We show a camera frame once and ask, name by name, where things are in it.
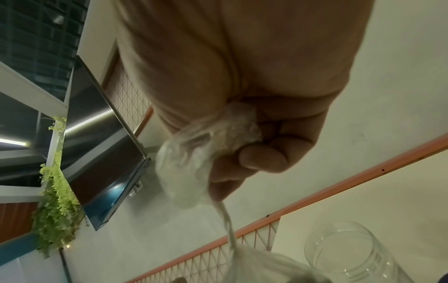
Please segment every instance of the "linear light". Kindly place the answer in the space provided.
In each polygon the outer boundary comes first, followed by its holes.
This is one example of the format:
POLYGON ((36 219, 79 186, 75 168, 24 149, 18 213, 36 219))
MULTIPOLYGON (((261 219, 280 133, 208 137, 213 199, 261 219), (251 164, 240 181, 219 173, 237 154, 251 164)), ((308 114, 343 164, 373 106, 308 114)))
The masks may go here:
POLYGON ((20 141, 17 141, 17 140, 4 139, 4 138, 0 138, 0 143, 10 144, 10 145, 28 146, 27 143, 20 142, 20 141))
POLYGON ((106 111, 106 112, 103 112, 103 113, 101 113, 101 114, 99 114, 99 115, 96 115, 95 117, 92 117, 92 118, 90 118, 90 119, 87 119, 87 120, 85 120, 84 122, 81 122, 81 123, 79 123, 79 124, 77 124, 77 125, 74 125, 74 126, 71 127, 71 128, 66 129, 66 130, 65 130, 65 133, 68 133, 68 132, 71 132, 71 131, 73 131, 73 130, 76 130, 77 128, 82 127, 82 126, 84 126, 85 124, 88 124, 88 123, 90 123, 90 122, 92 122, 92 121, 94 121, 94 120, 96 120, 96 119, 99 119, 99 118, 101 118, 101 117, 103 117, 103 116, 106 116, 107 114, 112 113, 112 112, 113 112, 113 110, 110 109, 110 110, 108 110, 108 111, 106 111))

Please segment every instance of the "clear plastic container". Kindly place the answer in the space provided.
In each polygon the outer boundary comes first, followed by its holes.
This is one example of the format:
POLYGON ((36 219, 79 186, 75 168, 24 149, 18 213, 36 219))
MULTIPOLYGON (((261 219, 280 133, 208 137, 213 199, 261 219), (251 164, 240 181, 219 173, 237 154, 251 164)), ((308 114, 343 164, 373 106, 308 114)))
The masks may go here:
POLYGON ((413 283, 378 239, 355 222, 320 227, 308 237, 305 257, 334 283, 413 283))

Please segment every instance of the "transparent cup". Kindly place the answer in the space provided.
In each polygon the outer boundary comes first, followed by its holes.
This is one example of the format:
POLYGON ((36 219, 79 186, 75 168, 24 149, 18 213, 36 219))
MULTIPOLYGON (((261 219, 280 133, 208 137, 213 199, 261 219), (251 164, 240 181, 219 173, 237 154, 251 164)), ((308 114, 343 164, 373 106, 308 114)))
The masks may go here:
POLYGON ((327 224, 305 243, 308 263, 334 283, 413 283, 392 254, 364 226, 327 224))

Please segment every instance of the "hanging plant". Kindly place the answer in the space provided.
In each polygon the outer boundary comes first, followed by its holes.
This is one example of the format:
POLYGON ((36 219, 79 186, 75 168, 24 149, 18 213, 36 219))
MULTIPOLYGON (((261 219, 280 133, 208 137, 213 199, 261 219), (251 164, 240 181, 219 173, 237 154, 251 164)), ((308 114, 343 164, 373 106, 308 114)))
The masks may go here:
POLYGON ((45 257, 75 239, 75 233, 85 217, 84 212, 61 171, 62 147, 66 119, 55 118, 53 130, 59 135, 52 166, 41 165, 43 201, 34 212, 33 232, 38 236, 38 249, 45 257))

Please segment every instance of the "white table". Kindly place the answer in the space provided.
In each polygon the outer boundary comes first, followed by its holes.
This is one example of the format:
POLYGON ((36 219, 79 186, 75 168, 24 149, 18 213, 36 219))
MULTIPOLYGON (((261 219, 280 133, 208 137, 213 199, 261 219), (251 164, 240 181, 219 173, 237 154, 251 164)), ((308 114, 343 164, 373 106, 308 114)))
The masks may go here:
POLYGON ((416 283, 448 273, 448 151, 282 216, 273 252, 307 263, 307 236, 318 226, 366 226, 416 283))

